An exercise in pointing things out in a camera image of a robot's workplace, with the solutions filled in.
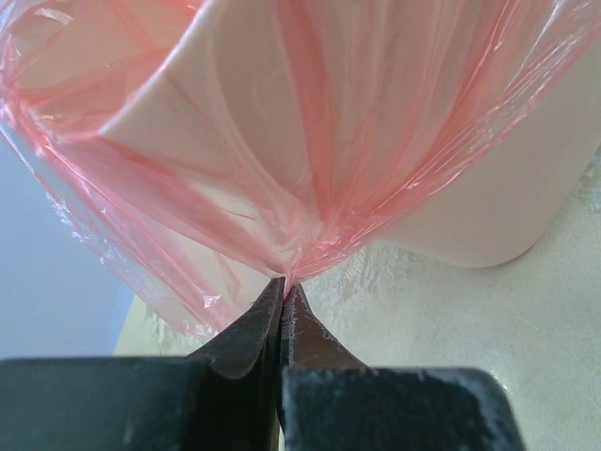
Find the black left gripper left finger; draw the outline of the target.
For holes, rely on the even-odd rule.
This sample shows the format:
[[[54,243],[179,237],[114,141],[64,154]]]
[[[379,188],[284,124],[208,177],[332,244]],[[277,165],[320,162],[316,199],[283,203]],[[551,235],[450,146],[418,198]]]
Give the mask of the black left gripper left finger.
[[[273,450],[285,282],[179,357],[6,359],[5,450]]]

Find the cream plastic trash bin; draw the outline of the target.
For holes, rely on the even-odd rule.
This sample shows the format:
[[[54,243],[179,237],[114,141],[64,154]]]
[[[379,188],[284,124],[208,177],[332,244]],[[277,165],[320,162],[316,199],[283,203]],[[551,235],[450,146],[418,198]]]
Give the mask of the cream plastic trash bin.
[[[596,1],[206,1],[102,133],[161,224],[263,270],[323,267],[539,111],[599,39]]]

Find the red plastic trash bag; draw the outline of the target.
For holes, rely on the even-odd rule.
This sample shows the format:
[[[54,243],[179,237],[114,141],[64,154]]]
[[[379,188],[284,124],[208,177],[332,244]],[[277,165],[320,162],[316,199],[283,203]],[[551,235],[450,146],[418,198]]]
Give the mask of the red plastic trash bag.
[[[183,330],[387,240],[529,250],[600,143],[596,1],[5,1],[1,129]]]

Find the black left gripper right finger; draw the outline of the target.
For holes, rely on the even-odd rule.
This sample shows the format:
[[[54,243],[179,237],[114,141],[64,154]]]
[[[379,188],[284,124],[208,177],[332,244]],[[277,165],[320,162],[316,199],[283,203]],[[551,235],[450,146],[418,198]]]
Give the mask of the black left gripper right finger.
[[[470,367],[371,367],[315,316],[302,286],[282,317],[288,450],[523,450],[501,385]]]

